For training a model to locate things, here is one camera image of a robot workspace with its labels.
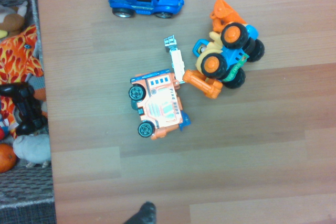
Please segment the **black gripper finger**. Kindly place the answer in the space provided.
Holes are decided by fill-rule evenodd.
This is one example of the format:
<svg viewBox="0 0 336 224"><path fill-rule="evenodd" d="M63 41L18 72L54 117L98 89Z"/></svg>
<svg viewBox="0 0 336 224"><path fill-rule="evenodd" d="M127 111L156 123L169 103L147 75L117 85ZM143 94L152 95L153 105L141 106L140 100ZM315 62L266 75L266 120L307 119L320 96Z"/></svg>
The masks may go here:
<svg viewBox="0 0 336 224"><path fill-rule="evenodd" d="M150 201L146 201L132 217L124 224L156 224L156 206Z"/></svg>

